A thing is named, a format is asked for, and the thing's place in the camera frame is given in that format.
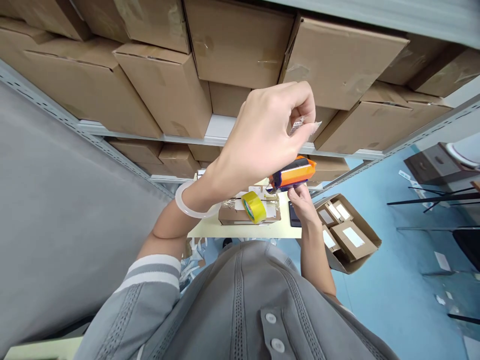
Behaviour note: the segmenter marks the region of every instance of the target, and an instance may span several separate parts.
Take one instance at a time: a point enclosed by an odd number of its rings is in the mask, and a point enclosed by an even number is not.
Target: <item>shelf rack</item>
[[[327,14],[339,18],[349,19],[361,23],[395,29],[429,36],[432,38],[456,42],[480,49],[480,36],[478,19],[480,19],[480,6],[477,0],[443,0],[432,6],[431,0],[267,0],[298,9],[316,13]],[[107,130],[96,121],[78,120],[40,89],[21,76],[13,68],[0,60],[0,80],[9,87],[22,94],[33,104],[42,108],[52,117],[60,121],[85,140],[105,152],[133,173],[137,174],[160,191],[173,198],[171,191],[162,186],[162,183],[183,183],[188,179],[174,176],[152,175],[149,176],[136,164],[122,155],[103,137],[120,137],[131,139],[146,139],[172,143],[200,144],[210,146],[223,146],[235,123],[234,117],[213,115],[210,120],[204,139],[193,139],[180,136],[164,135],[160,139],[134,136]],[[331,189],[337,184],[357,175],[372,167],[380,161],[387,159],[396,152],[427,137],[445,125],[480,109],[480,94],[451,110],[447,114],[434,120],[427,126],[399,141],[385,151],[359,150],[355,154],[345,155],[315,150],[309,142],[302,148],[302,154],[322,155],[361,159],[363,163],[325,187],[311,188],[314,195]]]
[[[174,197],[174,194],[168,189],[166,189],[162,185],[162,183],[184,183],[189,179],[177,178],[175,176],[166,175],[149,176],[145,171],[140,169],[136,164],[131,162],[128,158],[126,158],[123,154],[121,154],[113,146],[111,146],[107,141],[105,141],[103,137],[111,136],[120,138],[166,141],[172,143],[223,146],[227,141],[230,131],[232,130],[232,127],[235,123],[234,117],[213,115],[211,117],[210,124],[208,126],[204,139],[192,139],[188,137],[169,135],[163,135],[160,139],[154,139],[149,137],[123,134],[109,131],[103,125],[96,121],[78,120],[75,116],[62,108],[59,104],[53,101],[50,97],[44,94],[40,89],[38,89],[35,85],[25,79],[22,75],[20,75],[2,60],[0,60],[0,81],[11,87],[16,92],[22,94],[26,99],[40,107],[42,110],[49,113],[53,118],[60,121],[70,130],[74,131],[77,135],[83,137],[85,140],[92,143],[94,146],[102,150],[108,156],[118,161],[127,169],[137,174],[172,199]],[[315,150],[314,145],[309,142],[305,144],[305,146],[302,148],[301,153],[364,160],[361,165],[338,177],[326,186],[311,187],[310,191],[313,192],[313,195],[321,194],[322,192],[331,189],[335,185],[340,184],[345,180],[357,175],[358,173],[372,167],[380,161],[387,159],[389,156],[395,154],[396,152],[427,137],[436,130],[443,128],[445,125],[448,125],[455,120],[478,109],[480,109],[480,94],[475,95],[473,98],[466,101],[462,105],[456,107],[455,109],[452,109],[450,112],[437,118],[427,126],[424,126],[420,130],[411,134],[406,139],[399,141],[385,151],[359,150],[352,155],[337,154],[331,152],[317,151]]]
[[[478,0],[266,0],[480,49]]]

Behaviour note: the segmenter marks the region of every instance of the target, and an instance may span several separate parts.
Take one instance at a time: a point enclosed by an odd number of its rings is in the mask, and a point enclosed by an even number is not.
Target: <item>gray shirt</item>
[[[181,299],[179,277],[172,256],[137,260],[75,359],[397,359],[269,242],[228,249]]]

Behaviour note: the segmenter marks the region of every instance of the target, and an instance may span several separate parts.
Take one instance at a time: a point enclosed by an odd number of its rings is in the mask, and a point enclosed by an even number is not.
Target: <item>striped sleeve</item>
[[[154,254],[135,261],[88,328],[75,360],[131,359],[180,297],[180,261]]]

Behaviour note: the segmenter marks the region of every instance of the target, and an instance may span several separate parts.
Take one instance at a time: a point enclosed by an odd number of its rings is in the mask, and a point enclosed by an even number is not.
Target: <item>white bangle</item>
[[[222,205],[221,202],[213,205],[210,210],[208,210],[207,212],[196,212],[196,211],[193,211],[192,209],[188,208],[184,201],[182,200],[182,194],[184,192],[184,190],[186,188],[188,188],[190,185],[192,185],[195,181],[188,181],[188,182],[184,182],[182,185],[180,185],[180,187],[177,189],[176,193],[175,193],[175,201],[176,201],[176,205],[178,206],[178,208],[184,212],[185,214],[187,214],[189,217],[191,218],[196,218],[196,219],[204,219],[204,218],[209,218],[215,214],[217,214],[220,210],[220,206]]]

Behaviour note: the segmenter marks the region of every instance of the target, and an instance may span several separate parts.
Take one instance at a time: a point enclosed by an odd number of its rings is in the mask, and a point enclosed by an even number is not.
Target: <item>white table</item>
[[[283,238],[300,239],[301,227],[290,226],[289,198],[287,192],[278,195],[280,203],[280,220],[272,224],[260,225],[222,225],[218,214],[202,219],[192,231],[189,238]]]

